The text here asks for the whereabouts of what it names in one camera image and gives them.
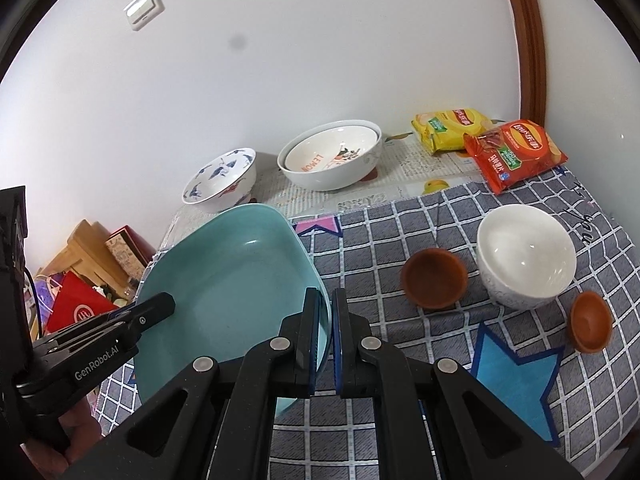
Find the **light switch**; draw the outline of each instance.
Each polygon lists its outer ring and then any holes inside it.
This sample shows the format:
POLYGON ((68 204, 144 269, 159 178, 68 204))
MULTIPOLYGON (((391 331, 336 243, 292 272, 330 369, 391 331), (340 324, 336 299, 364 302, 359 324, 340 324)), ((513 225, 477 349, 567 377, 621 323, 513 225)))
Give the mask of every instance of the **light switch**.
POLYGON ((124 8, 133 30, 140 30, 163 10, 162 0, 133 0, 124 8))

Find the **red bag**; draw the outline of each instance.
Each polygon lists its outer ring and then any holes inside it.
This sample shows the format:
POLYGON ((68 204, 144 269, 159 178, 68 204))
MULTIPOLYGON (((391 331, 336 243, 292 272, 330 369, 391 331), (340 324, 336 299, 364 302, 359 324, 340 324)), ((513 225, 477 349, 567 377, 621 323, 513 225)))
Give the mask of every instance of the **red bag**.
POLYGON ((526 119, 500 124, 477 137, 465 134, 464 141, 495 194, 567 161, 545 129, 526 119))
POLYGON ((47 331, 56 332, 88 317, 98 316, 116 308, 111 301, 69 271, 62 279, 60 291, 53 303, 47 331))

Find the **gray plaid tablecloth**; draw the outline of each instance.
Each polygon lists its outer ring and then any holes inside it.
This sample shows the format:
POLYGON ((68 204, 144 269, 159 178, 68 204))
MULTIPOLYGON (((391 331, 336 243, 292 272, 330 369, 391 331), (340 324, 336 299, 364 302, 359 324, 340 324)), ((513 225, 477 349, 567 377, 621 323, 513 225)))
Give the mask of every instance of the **gray plaid tablecloth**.
MULTIPOLYGON (((558 451, 577 470, 593 469, 638 420, 640 262, 626 233, 570 172, 550 171, 500 196, 484 183, 466 184, 341 214, 339 221, 341 238, 314 231, 301 240, 326 288, 344 286, 350 310, 406 355, 429 362, 451 357, 469 368, 480 322, 519 356, 566 345, 548 402, 558 451), (492 305, 478 276, 478 225, 489 210, 508 203, 555 215, 577 250, 574 282, 534 311, 492 305), (436 244, 465 262, 468 289, 455 309, 425 314, 404 297, 399 273, 411 254, 436 244), (603 295, 614 316, 611 342, 597 354, 580 354, 566 339, 567 313, 583 290, 603 295)), ((275 421, 272 480, 378 478, 372 403, 337 397, 332 365, 319 375, 314 397, 298 400, 275 421)), ((127 364, 101 387, 96 416, 105 434, 140 405, 135 384, 127 384, 132 371, 127 364)))

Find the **white wall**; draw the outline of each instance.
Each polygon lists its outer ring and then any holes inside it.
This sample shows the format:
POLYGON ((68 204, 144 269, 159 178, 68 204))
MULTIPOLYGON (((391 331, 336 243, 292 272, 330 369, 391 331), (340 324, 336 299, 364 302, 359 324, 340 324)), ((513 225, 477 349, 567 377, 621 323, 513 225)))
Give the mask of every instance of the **white wall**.
POLYGON ((519 108, 508 0, 59 0, 0 84, 0 184, 27 185, 35 269, 82 218, 157 244, 193 171, 326 121, 519 108))
POLYGON ((539 0, 546 129, 568 167, 640 243, 640 63, 593 0, 539 0))

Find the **small brown bowl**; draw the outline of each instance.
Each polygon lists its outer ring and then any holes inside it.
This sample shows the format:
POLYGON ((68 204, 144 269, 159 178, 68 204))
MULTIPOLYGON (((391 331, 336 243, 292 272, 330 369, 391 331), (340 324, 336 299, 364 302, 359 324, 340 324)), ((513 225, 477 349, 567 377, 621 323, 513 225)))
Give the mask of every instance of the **small brown bowl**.
POLYGON ((567 333, 574 348, 585 354, 599 352, 609 344, 612 332, 609 305, 592 290, 579 294, 567 323, 567 333))
POLYGON ((400 273, 404 294, 427 310, 456 303, 466 291, 465 264, 444 249, 423 249, 409 258, 400 273))

